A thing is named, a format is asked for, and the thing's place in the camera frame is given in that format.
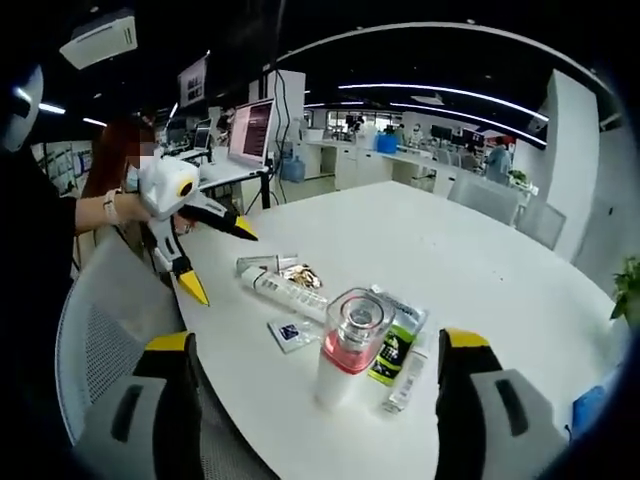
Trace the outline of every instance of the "potted plant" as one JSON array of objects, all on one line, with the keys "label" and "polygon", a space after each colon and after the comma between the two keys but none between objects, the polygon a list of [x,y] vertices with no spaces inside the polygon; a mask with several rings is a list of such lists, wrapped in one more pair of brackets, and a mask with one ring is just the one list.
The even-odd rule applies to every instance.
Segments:
[{"label": "potted plant", "polygon": [[640,326],[640,260],[636,256],[625,259],[622,273],[614,276],[616,306],[611,320],[624,315],[629,328]]}]

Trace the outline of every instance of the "cable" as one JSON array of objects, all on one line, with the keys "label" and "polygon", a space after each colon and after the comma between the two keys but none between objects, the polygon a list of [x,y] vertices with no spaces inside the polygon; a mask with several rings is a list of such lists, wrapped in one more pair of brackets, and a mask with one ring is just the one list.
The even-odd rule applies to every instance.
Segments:
[{"label": "cable", "polygon": [[271,195],[273,195],[273,198],[274,198],[274,199],[275,199],[275,201],[276,201],[276,205],[278,205],[278,206],[279,206],[279,205],[280,205],[280,200],[278,200],[278,197],[276,196],[275,192],[269,192],[269,193],[270,193]]},{"label": "cable", "polygon": [[[277,175],[278,176],[278,184],[280,185],[280,190],[282,191],[282,198],[284,200],[284,203],[287,203],[287,196],[284,192],[284,187],[282,186],[282,178],[281,178],[281,174],[282,174],[282,165],[284,163],[283,160],[283,153],[284,153],[284,144],[285,144],[285,140],[287,138],[287,134],[289,133],[289,127],[291,126],[291,113],[289,112],[289,103],[287,102],[287,86],[286,86],[286,82],[284,81],[284,78],[282,77],[282,74],[280,73],[280,70],[276,70],[276,77],[275,77],[275,82],[274,82],[274,94],[276,96],[276,113],[278,114],[278,129],[276,130],[276,132],[280,131],[280,128],[282,127],[282,113],[280,112],[280,106],[278,104],[278,79],[282,80],[282,95],[284,98],[284,107],[285,107],[285,112],[287,114],[287,123],[284,129],[284,132],[282,134],[282,139],[281,141],[278,143],[278,139],[276,138],[276,146],[278,147],[279,150],[279,158],[278,161],[275,164],[275,167],[273,169],[273,172],[271,172],[271,175],[269,176],[269,184],[271,183],[271,180],[273,180],[273,178]],[[251,200],[251,203],[249,204],[249,208],[247,208],[247,210],[245,211],[245,215],[247,215],[249,213],[249,211],[251,210],[251,208],[253,207],[253,205],[256,203],[256,200],[258,200],[258,197],[260,196],[261,192],[256,193],[256,196],[253,197],[253,200]]]}]

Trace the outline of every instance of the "computer monitor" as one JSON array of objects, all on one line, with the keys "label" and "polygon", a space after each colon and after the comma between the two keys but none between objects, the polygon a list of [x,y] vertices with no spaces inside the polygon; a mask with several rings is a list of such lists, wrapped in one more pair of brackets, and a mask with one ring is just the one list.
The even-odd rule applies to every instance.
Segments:
[{"label": "computer monitor", "polygon": [[193,139],[194,150],[206,150],[209,147],[209,134],[211,130],[211,119],[200,122],[196,125],[196,135]]},{"label": "computer monitor", "polygon": [[431,125],[431,136],[434,138],[441,138],[442,140],[451,141],[453,132],[450,128],[441,127],[440,125]]},{"label": "computer monitor", "polygon": [[484,135],[478,132],[474,132],[473,130],[467,130],[466,128],[462,131],[462,138],[464,138],[465,144],[471,144],[475,147],[484,146]]},{"label": "computer monitor", "polygon": [[263,100],[236,109],[229,141],[229,158],[251,165],[263,166],[273,114],[273,99]]}]

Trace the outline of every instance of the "ceiling light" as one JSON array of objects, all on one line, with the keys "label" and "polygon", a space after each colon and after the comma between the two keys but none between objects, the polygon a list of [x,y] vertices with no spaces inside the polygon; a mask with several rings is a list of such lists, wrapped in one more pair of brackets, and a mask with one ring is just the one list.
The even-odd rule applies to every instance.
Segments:
[{"label": "ceiling light", "polygon": [[539,138],[534,137],[533,135],[529,135],[528,133],[521,132],[520,130],[516,130],[515,128],[507,127],[498,122],[494,122],[493,120],[487,120],[486,118],[476,117],[475,115],[469,115],[467,113],[454,112],[453,110],[445,110],[444,108],[435,108],[435,107],[425,107],[423,105],[408,105],[406,103],[391,103],[393,107],[405,107],[405,108],[418,108],[420,110],[431,110],[434,112],[447,113],[449,115],[459,115],[461,117],[470,118],[472,120],[477,120],[479,122],[489,123],[491,125],[495,125],[496,127],[504,128],[505,130],[509,130],[511,132],[517,133],[525,138],[528,138],[532,142],[536,142],[542,146],[546,146],[547,142],[540,140]]},{"label": "ceiling light", "polygon": [[98,120],[94,120],[93,118],[83,118],[83,121],[87,122],[87,123],[93,123],[94,125],[100,125],[101,127],[106,127],[107,124],[104,122],[99,122]]},{"label": "ceiling light", "polygon": [[481,98],[483,100],[489,100],[490,102],[499,103],[500,105],[504,105],[510,108],[515,108],[516,110],[528,113],[529,115],[539,118],[540,120],[543,120],[545,122],[549,120],[548,117],[545,117],[538,112],[534,112],[533,110],[529,110],[528,108],[516,105],[515,103],[507,102],[506,100],[501,100],[495,97],[490,97],[488,95],[482,95],[481,93],[468,92],[466,90],[458,90],[455,88],[433,87],[430,85],[407,85],[403,83],[364,83],[361,85],[341,85],[338,88],[341,90],[349,88],[413,88],[418,90],[434,90],[436,92],[458,93],[460,95],[468,95],[470,97]]},{"label": "ceiling light", "polygon": [[66,110],[64,108],[56,107],[55,105],[49,105],[46,103],[41,103],[38,105],[40,110],[44,110],[45,112],[57,113],[58,115],[62,115]]},{"label": "ceiling light", "polygon": [[31,96],[27,92],[22,90],[20,87],[16,87],[15,88],[14,94],[15,94],[16,97],[20,97],[20,98],[26,100],[27,102],[31,103]]}]

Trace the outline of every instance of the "laptop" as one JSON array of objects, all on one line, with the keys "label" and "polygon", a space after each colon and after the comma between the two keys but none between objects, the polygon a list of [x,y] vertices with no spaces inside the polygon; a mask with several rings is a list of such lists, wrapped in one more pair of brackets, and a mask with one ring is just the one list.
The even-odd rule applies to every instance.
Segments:
[{"label": "laptop", "polygon": [[273,99],[236,109],[226,155],[214,152],[214,163],[200,167],[201,181],[231,182],[268,171],[267,152],[273,120]]}]

